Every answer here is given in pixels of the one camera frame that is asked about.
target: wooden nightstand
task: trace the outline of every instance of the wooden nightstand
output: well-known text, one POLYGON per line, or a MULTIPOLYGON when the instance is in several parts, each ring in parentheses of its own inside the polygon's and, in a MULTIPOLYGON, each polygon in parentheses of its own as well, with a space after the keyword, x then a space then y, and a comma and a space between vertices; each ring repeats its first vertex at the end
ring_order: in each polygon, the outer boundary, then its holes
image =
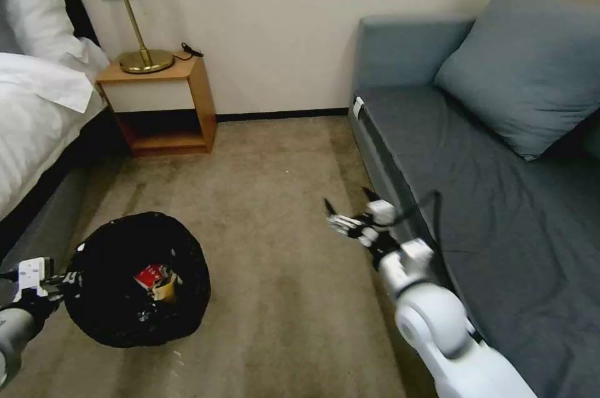
POLYGON ((133 156, 212 151, 217 123, 201 57, 150 74, 122 72, 116 61, 96 82, 133 156))

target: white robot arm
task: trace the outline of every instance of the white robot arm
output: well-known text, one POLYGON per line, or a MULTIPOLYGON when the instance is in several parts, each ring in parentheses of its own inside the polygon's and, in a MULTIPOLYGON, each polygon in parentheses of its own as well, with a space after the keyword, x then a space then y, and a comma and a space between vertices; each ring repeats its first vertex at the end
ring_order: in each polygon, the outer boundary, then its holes
POLYGON ((401 246, 391 235, 398 223, 390 203, 365 190, 371 202, 360 216, 337 215, 326 200, 327 221, 359 239, 373 255, 387 294, 396 305, 396 325, 433 376, 440 398, 535 398, 519 372, 498 351, 476 341, 462 302, 428 281, 433 250, 416 239, 401 246))
POLYGON ((58 308, 64 276, 53 276, 49 258, 19 263, 18 269, 0 275, 18 284, 12 304, 0 310, 0 390, 21 368, 21 353, 58 308))

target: carpet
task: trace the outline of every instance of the carpet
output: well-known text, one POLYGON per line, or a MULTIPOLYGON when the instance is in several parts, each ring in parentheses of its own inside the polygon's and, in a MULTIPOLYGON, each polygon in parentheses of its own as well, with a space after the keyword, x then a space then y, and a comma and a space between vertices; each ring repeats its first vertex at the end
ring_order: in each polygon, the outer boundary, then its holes
POLYGON ((79 239, 128 214, 179 219, 211 271, 202 326, 161 347, 119 350, 88 339, 61 309, 3 397, 430 396, 382 312, 366 254, 324 218, 324 196, 357 212, 368 184, 345 117, 224 123, 211 155, 97 168, 79 239))

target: black trash bag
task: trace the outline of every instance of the black trash bag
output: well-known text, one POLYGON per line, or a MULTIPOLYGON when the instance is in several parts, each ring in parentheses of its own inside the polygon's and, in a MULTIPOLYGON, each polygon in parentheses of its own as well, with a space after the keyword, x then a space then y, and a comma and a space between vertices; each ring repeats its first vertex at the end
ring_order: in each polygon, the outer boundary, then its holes
POLYGON ((78 272, 64 300, 71 319, 111 347, 156 346, 189 336, 200 326, 211 295, 200 244, 180 222, 160 212, 101 226, 67 271, 78 272), (181 279, 174 303, 155 301, 135 280, 151 264, 169 266, 181 279))

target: bed frame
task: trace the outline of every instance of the bed frame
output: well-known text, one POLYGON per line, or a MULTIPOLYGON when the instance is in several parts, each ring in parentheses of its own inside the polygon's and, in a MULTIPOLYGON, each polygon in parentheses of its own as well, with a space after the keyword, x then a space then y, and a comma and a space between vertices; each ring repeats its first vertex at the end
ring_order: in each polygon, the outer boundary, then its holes
MULTIPOLYGON (((77 37, 98 38, 81 0, 65 0, 77 37)), ((19 205, 0 221, 0 269, 27 257, 52 256, 58 265, 78 221, 90 167, 99 158, 125 153, 114 119, 104 110, 89 122, 19 205)), ((12 299, 10 285, 0 283, 0 300, 12 299)))

